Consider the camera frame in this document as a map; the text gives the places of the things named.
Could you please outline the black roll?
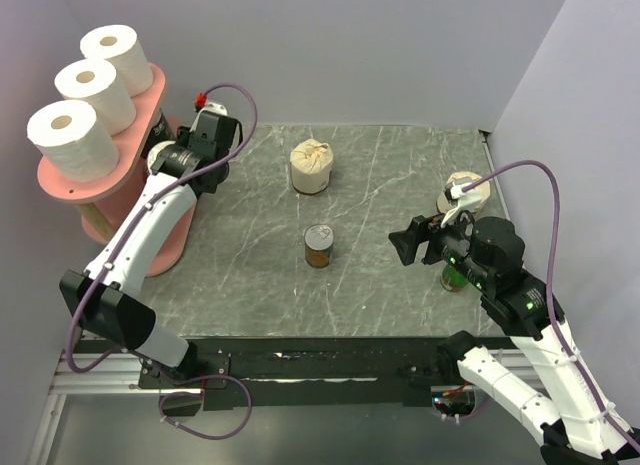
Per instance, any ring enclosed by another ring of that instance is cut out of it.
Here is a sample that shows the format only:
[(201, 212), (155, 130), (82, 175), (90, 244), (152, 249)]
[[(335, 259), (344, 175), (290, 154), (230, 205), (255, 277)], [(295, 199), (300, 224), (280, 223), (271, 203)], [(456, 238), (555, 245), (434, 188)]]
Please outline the black roll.
[(159, 154), (168, 146), (173, 145), (174, 140), (166, 140), (155, 144), (148, 152), (145, 159), (145, 173), (147, 175), (152, 174), (152, 167), (155, 161), (158, 159)]
[(175, 132), (161, 109), (157, 111), (152, 121), (153, 125), (147, 139), (148, 143), (154, 146), (159, 142), (175, 139)]

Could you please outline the beige roll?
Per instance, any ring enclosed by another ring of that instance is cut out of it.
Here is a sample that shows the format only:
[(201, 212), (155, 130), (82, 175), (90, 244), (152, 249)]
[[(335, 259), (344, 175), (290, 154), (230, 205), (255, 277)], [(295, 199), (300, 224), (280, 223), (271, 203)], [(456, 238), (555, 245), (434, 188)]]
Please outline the beige roll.
[[(471, 171), (458, 171), (458, 172), (454, 172), (452, 173), (448, 179), (446, 180), (445, 184), (448, 185), (449, 183), (455, 181), (455, 180), (459, 180), (459, 179), (464, 179), (464, 178), (469, 178), (472, 182), (475, 182), (477, 180), (481, 179), (481, 176), (471, 172)], [(488, 201), (488, 199), (490, 198), (491, 195), (491, 185), (489, 182), (484, 182), (483, 184), (477, 186), (474, 189), (474, 192), (478, 192), (481, 194), (481, 200), (480, 202), (472, 209), (472, 213), (474, 215), (477, 215), (483, 208), (484, 205), (486, 204), (486, 202)], [(439, 213), (446, 213), (448, 212), (450, 209), (452, 208), (451, 204), (447, 201), (445, 195), (443, 192), (441, 192), (436, 200), (436, 209)]]
[(290, 153), (290, 175), (293, 188), (301, 194), (316, 195), (330, 181), (334, 155), (328, 143), (308, 139)]

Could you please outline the white toilet roll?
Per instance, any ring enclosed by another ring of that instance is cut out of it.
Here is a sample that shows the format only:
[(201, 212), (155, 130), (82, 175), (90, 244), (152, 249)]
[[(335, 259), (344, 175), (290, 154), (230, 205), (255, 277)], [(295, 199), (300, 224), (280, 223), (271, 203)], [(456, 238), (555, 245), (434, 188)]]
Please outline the white toilet roll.
[(130, 97), (145, 92), (154, 81), (153, 72), (137, 32), (127, 25), (106, 25), (86, 33), (80, 40), (85, 58), (111, 63)]
[(103, 59), (82, 59), (61, 69), (54, 85), (65, 99), (89, 103), (113, 136), (129, 128), (136, 108), (114, 65)]
[(61, 100), (36, 111), (28, 120), (27, 137), (67, 179), (86, 183), (108, 176), (119, 151), (97, 117), (80, 100)]

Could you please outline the white toilet roll front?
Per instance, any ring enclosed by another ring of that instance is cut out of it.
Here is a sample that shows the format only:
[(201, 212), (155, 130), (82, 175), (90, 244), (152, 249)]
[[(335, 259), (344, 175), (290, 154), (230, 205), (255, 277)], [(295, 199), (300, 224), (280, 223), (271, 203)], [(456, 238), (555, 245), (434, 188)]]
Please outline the white toilet roll front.
[(54, 85), (65, 99), (89, 103), (113, 136), (129, 128), (136, 108), (114, 65), (103, 59), (82, 59), (61, 69)]

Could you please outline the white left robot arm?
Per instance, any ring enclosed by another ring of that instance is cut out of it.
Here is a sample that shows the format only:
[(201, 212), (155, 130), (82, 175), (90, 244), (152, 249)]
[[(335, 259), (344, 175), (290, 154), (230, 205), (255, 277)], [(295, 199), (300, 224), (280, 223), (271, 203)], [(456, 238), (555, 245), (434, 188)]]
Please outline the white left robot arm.
[(203, 106), (191, 126), (179, 128), (176, 139), (148, 152), (141, 195), (103, 251), (83, 272), (66, 271), (59, 283), (73, 328), (158, 363), (177, 387), (196, 379), (197, 347), (162, 326), (156, 312), (137, 297), (177, 223), (228, 176), (229, 166), (217, 162), (242, 138), (241, 123), (224, 106)]

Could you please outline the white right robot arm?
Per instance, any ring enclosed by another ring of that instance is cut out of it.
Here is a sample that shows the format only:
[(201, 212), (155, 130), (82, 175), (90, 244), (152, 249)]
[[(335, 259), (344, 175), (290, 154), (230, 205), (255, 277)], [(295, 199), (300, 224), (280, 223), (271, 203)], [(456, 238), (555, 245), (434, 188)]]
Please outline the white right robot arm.
[(461, 274), (544, 389), (507, 369), (466, 331), (439, 345), (439, 376), (484, 391), (531, 434), (547, 464), (618, 464), (638, 457), (638, 429), (603, 397), (560, 305), (548, 303), (546, 284), (524, 269), (525, 243), (513, 223), (500, 217), (444, 219), (417, 216), (406, 230), (390, 233), (401, 263), (413, 264), (425, 244), (423, 264), (445, 262)]

